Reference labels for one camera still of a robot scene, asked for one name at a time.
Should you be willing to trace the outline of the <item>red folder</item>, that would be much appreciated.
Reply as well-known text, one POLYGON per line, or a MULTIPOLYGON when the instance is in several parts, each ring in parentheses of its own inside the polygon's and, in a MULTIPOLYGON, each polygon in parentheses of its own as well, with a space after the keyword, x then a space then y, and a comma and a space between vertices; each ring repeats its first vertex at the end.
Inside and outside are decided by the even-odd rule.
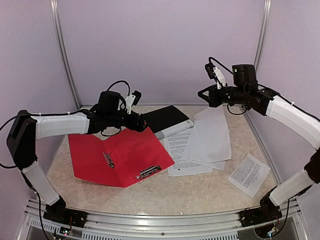
POLYGON ((124 129, 105 140, 72 134, 68 143, 74 176, 107 186, 126 188, 174 164, 150 128, 124 129))

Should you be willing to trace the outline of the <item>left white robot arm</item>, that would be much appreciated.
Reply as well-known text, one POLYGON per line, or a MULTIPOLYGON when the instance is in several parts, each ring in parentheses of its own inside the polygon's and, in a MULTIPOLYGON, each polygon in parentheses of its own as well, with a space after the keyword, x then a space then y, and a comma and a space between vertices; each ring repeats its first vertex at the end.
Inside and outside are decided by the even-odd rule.
POLYGON ((14 166, 41 200, 51 206, 49 212, 57 221, 66 222, 70 211, 58 203, 61 197, 38 162, 37 142, 66 135, 94 135, 107 128, 125 127, 142 132, 147 126, 144 116, 132 110, 141 96, 137 90, 127 97, 107 90, 101 92, 98 102, 90 109, 46 114, 20 110, 11 118, 13 124, 6 145, 14 166))

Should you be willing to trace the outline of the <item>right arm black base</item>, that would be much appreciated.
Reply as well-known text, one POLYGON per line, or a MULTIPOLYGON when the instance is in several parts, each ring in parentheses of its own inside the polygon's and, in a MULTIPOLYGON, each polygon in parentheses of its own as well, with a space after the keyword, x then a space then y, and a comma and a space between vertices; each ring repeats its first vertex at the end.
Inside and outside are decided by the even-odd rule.
POLYGON ((267 223, 282 218, 282 212, 278 205, 274 205, 268 196, 260 200, 260 206, 245 208, 239 212, 242 227, 249 227, 267 223))

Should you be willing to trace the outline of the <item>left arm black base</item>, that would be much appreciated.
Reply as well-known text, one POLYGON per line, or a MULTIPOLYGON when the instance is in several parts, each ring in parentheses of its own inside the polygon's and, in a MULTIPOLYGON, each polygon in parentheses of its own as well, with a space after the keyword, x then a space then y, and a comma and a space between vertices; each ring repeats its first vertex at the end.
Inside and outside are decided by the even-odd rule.
POLYGON ((54 204, 47 204, 43 214, 46 220, 78 228, 84 228, 87 216, 85 211, 67 208, 61 196, 54 204))

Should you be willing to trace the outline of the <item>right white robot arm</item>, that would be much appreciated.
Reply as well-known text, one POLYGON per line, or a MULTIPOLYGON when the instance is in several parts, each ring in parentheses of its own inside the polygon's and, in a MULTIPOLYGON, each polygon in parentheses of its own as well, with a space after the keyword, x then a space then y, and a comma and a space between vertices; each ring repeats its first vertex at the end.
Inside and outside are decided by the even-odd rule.
POLYGON ((214 63, 208 62, 204 69, 215 83, 197 94, 210 107, 217 108, 223 104, 240 105, 246 111, 253 110, 266 119, 274 120, 276 129, 269 135, 275 137, 272 145, 280 145, 277 147, 277 153, 282 158, 287 157, 287 164, 293 163, 294 154, 301 157, 311 154, 310 159, 303 160, 305 165, 297 173, 267 194, 266 198, 271 203, 266 202, 257 208, 256 218, 260 222, 266 222, 275 214, 275 206, 319 184, 320 120, 286 99, 281 93, 260 84, 252 64, 231 67, 229 73, 233 77, 232 85, 226 83, 220 67, 214 63))

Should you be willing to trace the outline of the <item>white sheet top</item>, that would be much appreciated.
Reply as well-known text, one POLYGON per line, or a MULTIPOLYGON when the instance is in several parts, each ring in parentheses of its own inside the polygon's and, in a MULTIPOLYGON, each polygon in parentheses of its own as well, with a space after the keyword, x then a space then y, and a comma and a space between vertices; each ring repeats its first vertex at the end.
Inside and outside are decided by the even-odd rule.
POLYGON ((218 157, 231 153, 230 132, 225 117, 224 108, 208 107, 194 115, 193 131, 199 140, 198 143, 207 144, 209 150, 213 150, 218 157))

